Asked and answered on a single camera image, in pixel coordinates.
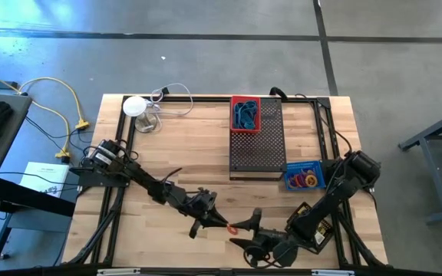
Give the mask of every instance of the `white round light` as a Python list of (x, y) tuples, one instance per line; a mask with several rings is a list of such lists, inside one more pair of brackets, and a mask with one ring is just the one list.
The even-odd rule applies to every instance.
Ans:
[(130, 117), (137, 117), (146, 110), (146, 101), (139, 96), (129, 97), (123, 105), (124, 113)]

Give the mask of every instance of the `red bin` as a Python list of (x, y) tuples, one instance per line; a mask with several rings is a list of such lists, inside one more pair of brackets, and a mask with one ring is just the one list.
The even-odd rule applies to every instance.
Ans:
[[(249, 100), (254, 100), (257, 103), (257, 114), (255, 115), (255, 129), (237, 129), (233, 126), (233, 121), (235, 120), (235, 110), (234, 107), (237, 103), (245, 103)], [(246, 96), (232, 96), (231, 97), (231, 111), (229, 112), (229, 128), (233, 133), (259, 133), (260, 132), (260, 97), (246, 97)]]

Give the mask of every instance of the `blue bin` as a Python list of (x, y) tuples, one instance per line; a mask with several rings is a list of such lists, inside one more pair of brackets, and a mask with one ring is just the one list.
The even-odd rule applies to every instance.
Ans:
[[(317, 186), (293, 188), (289, 185), (289, 178), (293, 177), (294, 175), (300, 174), (302, 170), (304, 172), (311, 170), (315, 173), (316, 179), (318, 181)], [(320, 164), (320, 161), (304, 161), (304, 162), (288, 163), (288, 170), (284, 175), (284, 180), (285, 180), (285, 187), (289, 191), (325, 188), (325, 180), (323, 179), (322, 165)]]

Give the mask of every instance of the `yellow cable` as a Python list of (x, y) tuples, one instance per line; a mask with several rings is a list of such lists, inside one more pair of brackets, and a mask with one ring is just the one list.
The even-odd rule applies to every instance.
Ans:
[[(18, 89), (16, 89), (16, 88), (14, 88), (13, 86), (9, 85), (7, 82), (5, 82), (5, 81), (2, 80), (2, 79), (0, 79), (0, 82), (1, 82), (2, 84), (6, 85), (7, 87), (11, 88), (12, 90), (14, 90), (14, 91), (19, 95), (19, 94), (21, 94), (21, 89), (22, 89), (25, 85), (28, 85), (28, 84), (30, 84), (31, 82), (34, 82), (34, 81), (40, 81), (40, 80), (53, 80), (53, 81), (57, 81), (58, 83), (63, 84), (64, 86), (66, 86), (66, 87), (67, 87), (67, 88), (73, 93), (73, 95), (74, 95), (74, 99), (76, 100), (76, 105), (77, 105), (77, 107), (78, 107), (78, 116), (80, 117), (80, 121), (82, 120), (82, 119), (81, 119), (81, 112), (80, 112), (79, 102), (78, 102), (78, 98), (76, 97), (76, 93), (74, 92), (74, 90), (73, 90), (71, 87), (69, 87), (69, 85), (67, 85), (67, 84), (66, 84), (64, 81), (62, 81), (62, 80), (54, 79), (54, 78), (52, 78), (52, 77), (40, 77), (40, 78), (37, 78), (37, 79), (34, 79), (34, 80), (29, 80), (29, 81), (27, 81), (26, 83), (24, 83), (24, 84), (20, 87), (20, 90), (18, 90)], [(32, 100), (32, 103), (33, 103), (34, 105), (36, 105), (37, 107), (40, 107), (40, 108), (43, 109), (43, 110), (47, 110), (47, 111), (50, 111), (50, 112), (52, 112), (52, 113), (58, 115), (58, 116), (64, 121), (64, 124), (66, 125), (66, 142), (64, 143), (64, 146), (62, 147), (62, 152), (58, 153), (58, 155), (60, 155), (60, 154), (65, 154), (66, 156), (69, 156), (69, 155), (67, 154), (67, 151), (66, 151), (66, 150), (68, 149), (68, 143), (69, 143), (69, 124), (68, 124), (68, 121), (66, 120), (66, 118), (65, 118), (64, 116), (62, 116), (62, 114), (60, 114), (60, 113), (57, 112), (56, 110), (53, 110), (53, 109), (51, 109), (51, 108), (49, 108), (49, 107), (44, 107), (44, 106), (40, 105), (39, 103), (35, 102), (34, 100)]]
[(53, 81), (57, 81), (59, 84), (62, 84), (62, 85), (64, 85), (67, 89), (69, 89), (69, 91), (72, 92), (72, 94), (73, 94), (73, 96), (74, 96), (74, 101), (76, 102), (76, 109), (78, 110), (78, 116), (80, 117), (80, 120), (83, 120), (83, 117), (81, 116), (80, 102), (79, 102), (79, 100), (78, 100), (78, 97), (76, 96), (76, 92), (74, 92), (73, 88), (71, 88), (69, 85), (67, 85), (67, 84), (66, 84), (64, 81), (62, 81), (62, 80), (59, 80), (59, 79), (54, 78), (54, 77), (38, 77), (38, 78), (35, 78), (35, 79), (33, 79), (33, 80), (29, 80), (29, 81), (27, 81), (26, 83), (24, 83), (23, 85), (21, 85), (21, 86), (20, 86), (20, 94), (21, 94), (21, 91), (23, 90), (23, 87), (25, 87), (25, 86), (31, 84), (32, 82), (35, 82), (35, 81), (42, 81), (42, 80), (49, 80), (49, 81), (52, 81), (52, 80), (53, 80)]

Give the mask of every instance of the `white paper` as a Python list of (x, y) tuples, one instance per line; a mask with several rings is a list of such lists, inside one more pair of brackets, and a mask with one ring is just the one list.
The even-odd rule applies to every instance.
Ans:
[[(37, 175), (52, 182), (63, 183), (68, 175), (68, 170), (69, 165), (28, 162), (25, 173)], [(20, 186), (24, 186), (38, 192), (47, 192), (48, 195), (58, 198), (61, 196), (63, 185), (50, 183), (36, 176), (23, 175)]]

